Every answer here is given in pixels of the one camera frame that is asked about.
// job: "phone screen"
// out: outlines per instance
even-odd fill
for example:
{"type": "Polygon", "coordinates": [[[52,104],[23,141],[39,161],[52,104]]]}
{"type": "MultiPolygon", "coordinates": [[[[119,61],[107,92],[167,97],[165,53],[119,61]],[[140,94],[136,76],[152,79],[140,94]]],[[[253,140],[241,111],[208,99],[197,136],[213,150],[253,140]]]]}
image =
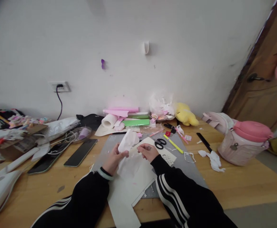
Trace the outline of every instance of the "phone screen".
{"type": "Polygon", "coordinates": [[[97,139],[88,139],[85,141],[72,156],[64,163],[64,166],[77,167],[81,164],[93,146],[96,144],[97,139]]]}
{"type": "MultiPolygon", "coordinates": [[[[69,143],[57,144],[53,146],[53,148],[50,151],[52,151],[53,153],[58,153],[59,151],[64,150],[68,144],[69,143]]],[[[62,154],[63,152],[57,155],[46,154],[28,171],[28,174],[43,173],[48,171],[51,168],[51,166],[55,163],[55,161],[59,158],[59,156],[62,154]]]]}

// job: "yellow plush toy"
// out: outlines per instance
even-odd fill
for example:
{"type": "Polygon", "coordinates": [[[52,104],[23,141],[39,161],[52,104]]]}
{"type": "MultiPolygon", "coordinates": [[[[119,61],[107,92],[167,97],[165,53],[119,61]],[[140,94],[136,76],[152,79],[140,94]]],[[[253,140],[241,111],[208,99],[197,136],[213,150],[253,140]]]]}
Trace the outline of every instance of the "yellow plush toy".
{"type": "Polygon", "coordinates": [[[181,121],[185,126],[197,126],[199,121],[196,119],[196,116],[190,111],[190,108],[187,104],[178,103],[177,104],[177,115],[176,118],[181,121]]]}

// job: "electrical outlet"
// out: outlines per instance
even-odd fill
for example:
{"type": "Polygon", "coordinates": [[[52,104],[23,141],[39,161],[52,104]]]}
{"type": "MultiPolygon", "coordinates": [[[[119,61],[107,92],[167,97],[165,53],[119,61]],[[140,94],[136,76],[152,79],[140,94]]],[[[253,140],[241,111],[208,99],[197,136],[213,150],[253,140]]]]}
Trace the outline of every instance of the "electrical outlet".
{"type": "Polygon", "coordinates": [[[49,82],[49,85],[52,89],[53,92],[56,92],[56,86],[62,84],[63,87],[58,87],[57,91],[58,92],[71,92],[68,82],[63,81],[63,82],[49,82]]]}

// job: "hand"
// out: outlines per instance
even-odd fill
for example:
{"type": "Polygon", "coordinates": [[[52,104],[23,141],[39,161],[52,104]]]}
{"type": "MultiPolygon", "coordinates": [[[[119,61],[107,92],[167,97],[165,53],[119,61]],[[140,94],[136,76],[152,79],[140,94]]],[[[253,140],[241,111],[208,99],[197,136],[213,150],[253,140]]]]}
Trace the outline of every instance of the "hand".
{"type": "Polygon", "coordinates": [[[118,150],[119,143],[117,143],[112,151],[108,154],[109,156],[107,157],[107,160],[103,164],[103,169],[107,171],[111,176],[114,176],[117,167],[119,165],[119,162],[124,158],[124,157],[129,157],[129,151],[124,151],[122,153],[119,153],[118,150]]]}
{"type": "Polygon", "coordinates": [[[156,156],[159,155],[158,150],[155,148],[155,146],[148,143],[139,145],[138,153],[142,153],[143,158],[148,160],[150,163],[153,161],[153,159],[156,158],[156,156]]]}

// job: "black jacket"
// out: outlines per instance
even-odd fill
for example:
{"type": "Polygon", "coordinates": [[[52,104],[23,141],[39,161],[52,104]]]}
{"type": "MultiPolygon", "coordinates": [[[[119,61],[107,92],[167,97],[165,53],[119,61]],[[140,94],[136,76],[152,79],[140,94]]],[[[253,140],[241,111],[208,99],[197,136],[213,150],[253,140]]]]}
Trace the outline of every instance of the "black jacket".
{"type": "MultiPolygon", "coordinates": [[[[151,165],[158,176],[161,201],[177,227],[236,227],[211,190],[196,184],[180,169],[170,167],[160,155],[151,165]]],[[[95,227],[108,194],[108,180],[90,172],[77,182],[71,196],[50,206],[32,227],[95,227]]]]}

